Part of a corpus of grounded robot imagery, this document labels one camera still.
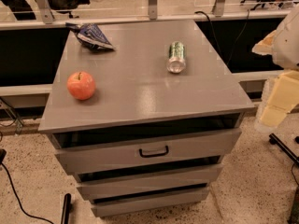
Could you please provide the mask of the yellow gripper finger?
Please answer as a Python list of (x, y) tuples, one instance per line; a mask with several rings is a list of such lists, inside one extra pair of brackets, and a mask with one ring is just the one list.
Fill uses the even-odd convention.
[(299, 72), (287, 70), (265, 81), (257, 111), (258, 129), (276, 129), (299, 105)]
[(272, 31), (270, 34), (268, 34), (263, 40), (256, 43), (253, 48), (252, 52), (256, 53), (258, 55), (271, 55), (272, 54), (272, 44), (273, 39), (276, 34), (276, 31)]

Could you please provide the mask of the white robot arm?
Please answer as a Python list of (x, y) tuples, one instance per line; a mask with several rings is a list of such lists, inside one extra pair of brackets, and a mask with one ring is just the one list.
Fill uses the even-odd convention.
[(278, 27), (258, 42), (252, 52), (271, 55), (283, 72), (268, 78), (256, 114), (255, 128), (270, 132), (299, 105), (299, 6), (295, 6)]

